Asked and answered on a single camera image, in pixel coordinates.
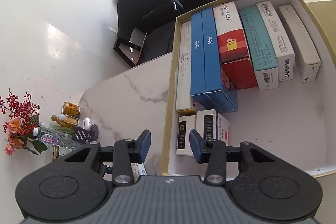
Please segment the small white blue medicine box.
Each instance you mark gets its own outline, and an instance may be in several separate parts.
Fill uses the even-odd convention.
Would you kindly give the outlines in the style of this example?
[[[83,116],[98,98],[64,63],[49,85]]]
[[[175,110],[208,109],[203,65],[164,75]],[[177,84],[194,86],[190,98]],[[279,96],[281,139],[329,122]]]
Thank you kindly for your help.
[[[197,112],[196,130],[205,140],[216,139],[231,144],[230,121],[214,109]]]

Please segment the white strawberry medicine box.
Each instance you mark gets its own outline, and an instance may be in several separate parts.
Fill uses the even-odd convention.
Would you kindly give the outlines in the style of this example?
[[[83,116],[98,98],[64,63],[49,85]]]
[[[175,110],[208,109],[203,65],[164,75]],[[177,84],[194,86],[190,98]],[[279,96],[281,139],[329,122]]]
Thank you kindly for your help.
[[[181,116],[178,122],[178,135],[177,135],[177,155],[179,156],[192,156],[189,135],[191,130],[196,129],[196,116]]]

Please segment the long white medicine box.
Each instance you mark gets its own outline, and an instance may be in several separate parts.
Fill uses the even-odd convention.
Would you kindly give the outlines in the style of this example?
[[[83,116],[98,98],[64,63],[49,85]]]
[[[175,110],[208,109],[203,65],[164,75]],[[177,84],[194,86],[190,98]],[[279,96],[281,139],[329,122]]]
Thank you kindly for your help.
[[[191,21],[181,25],[175,109],[183,115],[195,115],[204,107],[190,96],[191,86]]]

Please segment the teal white bear medicine box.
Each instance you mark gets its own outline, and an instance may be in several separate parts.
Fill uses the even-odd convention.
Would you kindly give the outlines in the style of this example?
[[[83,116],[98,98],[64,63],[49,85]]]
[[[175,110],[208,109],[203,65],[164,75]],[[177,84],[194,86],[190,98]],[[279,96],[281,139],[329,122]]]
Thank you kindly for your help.
[[[278,62],[264,20],[256,6],[239,10],[260,90],[278,87]]]

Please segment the red white bandage box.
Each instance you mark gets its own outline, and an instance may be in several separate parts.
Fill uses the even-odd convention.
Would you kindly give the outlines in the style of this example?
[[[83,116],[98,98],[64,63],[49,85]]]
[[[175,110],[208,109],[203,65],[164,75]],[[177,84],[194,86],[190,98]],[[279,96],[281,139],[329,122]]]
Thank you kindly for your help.
[[[237,90],[255,88],[257,81],[235,3],[218,5],[213,13],[222,68]]]

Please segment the white grey slim box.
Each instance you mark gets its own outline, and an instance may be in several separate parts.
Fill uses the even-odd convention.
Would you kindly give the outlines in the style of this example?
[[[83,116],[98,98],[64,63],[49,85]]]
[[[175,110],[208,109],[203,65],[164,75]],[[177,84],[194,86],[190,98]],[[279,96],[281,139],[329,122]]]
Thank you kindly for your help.
[[[295,64],[301,81],[303,83],[313,82],[316,80],[321,66],[321,59],[315,45],[292,5],[283,5],[278,9],[280,19],[294,50]]]

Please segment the blue mask box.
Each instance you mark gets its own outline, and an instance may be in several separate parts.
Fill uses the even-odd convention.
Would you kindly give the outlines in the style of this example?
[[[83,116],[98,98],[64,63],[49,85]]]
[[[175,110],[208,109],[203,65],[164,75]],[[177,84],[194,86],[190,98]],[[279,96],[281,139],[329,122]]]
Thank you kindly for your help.
[[[205,87],[205,52],[201,12],[191,16],[191,97],[205,109],[224,110],[207,93]]]

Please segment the black metal phone stand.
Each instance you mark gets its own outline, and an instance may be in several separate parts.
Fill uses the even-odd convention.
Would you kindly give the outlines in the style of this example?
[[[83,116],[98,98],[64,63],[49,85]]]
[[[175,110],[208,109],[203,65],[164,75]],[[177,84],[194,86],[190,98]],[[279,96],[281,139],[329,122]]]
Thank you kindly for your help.
[[[81,127],[75,127],[72,134],[72,140],[81,144],[87,144],[98,140],[98,126],[93,124],[90,129],[86,130]]]

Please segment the clear plastic water bottle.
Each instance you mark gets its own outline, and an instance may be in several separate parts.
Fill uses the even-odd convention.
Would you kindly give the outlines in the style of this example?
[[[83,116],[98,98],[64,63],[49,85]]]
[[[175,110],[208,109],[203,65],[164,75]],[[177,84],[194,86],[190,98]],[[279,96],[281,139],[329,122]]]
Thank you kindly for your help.
[[[72,139],[72,135],[63,133],[54,128],[49,127],[35,127],[33,129],[33,136],[39,141],[58,147],[77,149],[82,146],[78,141]]]

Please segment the white digital thermometer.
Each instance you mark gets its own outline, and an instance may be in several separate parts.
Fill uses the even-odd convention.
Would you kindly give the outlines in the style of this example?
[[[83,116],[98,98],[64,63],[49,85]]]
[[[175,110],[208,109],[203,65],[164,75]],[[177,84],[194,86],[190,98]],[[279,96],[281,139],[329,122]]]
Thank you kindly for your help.
[[[84,118],[82,122],[82,126],[83,126],[83,129],[89,130],[91,128],[91,120],[88,117]]]

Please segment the clear glass spray bottle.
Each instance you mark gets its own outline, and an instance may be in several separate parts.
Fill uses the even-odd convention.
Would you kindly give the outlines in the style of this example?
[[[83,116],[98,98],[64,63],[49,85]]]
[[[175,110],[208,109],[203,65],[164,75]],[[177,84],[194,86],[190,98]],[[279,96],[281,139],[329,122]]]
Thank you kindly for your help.
[[[82,127],[83,122],[82,120],[72,117],[67,114],[60,114],[60,115],[52,115],[51,120],[56,122],[58,125],[62,127],[67,127],[71,129],[75,129],[76,127]]]

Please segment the tan cardboard shoe box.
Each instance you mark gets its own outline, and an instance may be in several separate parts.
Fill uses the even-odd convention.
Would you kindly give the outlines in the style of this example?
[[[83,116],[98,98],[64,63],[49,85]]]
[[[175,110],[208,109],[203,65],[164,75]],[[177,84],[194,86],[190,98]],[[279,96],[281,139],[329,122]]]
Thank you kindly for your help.
[[[303,0],[217,0],[175,21],[162,174],[205,174],[189,131],[335,174],[335,51]]]

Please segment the gold drink can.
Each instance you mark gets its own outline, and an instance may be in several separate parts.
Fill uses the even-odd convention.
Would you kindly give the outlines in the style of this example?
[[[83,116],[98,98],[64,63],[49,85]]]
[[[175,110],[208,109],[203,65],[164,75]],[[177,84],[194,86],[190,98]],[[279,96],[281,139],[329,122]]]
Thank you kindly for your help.
[[[61,113],[64,115],[70,115],[72,117],[78,118],[81,112],[81,107],[70,103],[70,102],[64,102],[61,108]]]

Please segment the red berry branch bouquet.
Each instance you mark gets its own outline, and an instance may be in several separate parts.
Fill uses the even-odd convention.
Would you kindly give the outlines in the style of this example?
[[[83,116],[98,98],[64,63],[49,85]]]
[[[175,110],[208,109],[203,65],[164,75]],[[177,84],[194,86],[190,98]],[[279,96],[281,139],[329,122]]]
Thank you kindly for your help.
[[[1,98],[1,113],[9,117],[3,124],[7,136],[5,154],[12,157],[19,150],[29,151],[34,155],[43,153],[48,147],[33,135],[34,128],[40,126],[40,106],[32,101],[32,95],[25,93],[21,100],[11,90]]]

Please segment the tan shoe box lid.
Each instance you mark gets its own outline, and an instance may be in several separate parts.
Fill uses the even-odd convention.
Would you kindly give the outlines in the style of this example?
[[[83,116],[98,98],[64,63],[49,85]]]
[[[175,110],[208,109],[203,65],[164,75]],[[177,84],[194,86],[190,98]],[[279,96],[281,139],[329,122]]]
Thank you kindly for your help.
[[[335,62],[335,12],[336,12],[336,0],[334,1],[320,1],[310,2],[307,4],[314,16],[317,18],[319,24],[324,30],[329,45],[327,46],[330,56]]]

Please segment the black dining chair left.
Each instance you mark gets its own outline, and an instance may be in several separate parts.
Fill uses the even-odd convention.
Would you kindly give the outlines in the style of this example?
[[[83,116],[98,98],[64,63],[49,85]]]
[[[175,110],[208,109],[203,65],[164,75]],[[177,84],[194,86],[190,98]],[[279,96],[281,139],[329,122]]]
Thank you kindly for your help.
[[[141,46],[130,41],[134,29],[151,33],[183,12],[184,7],[179,0],[117,0],[118,30],[114,51],[127,65],[135,67],[136,64],[120,48],[124,45],[141,51]]]

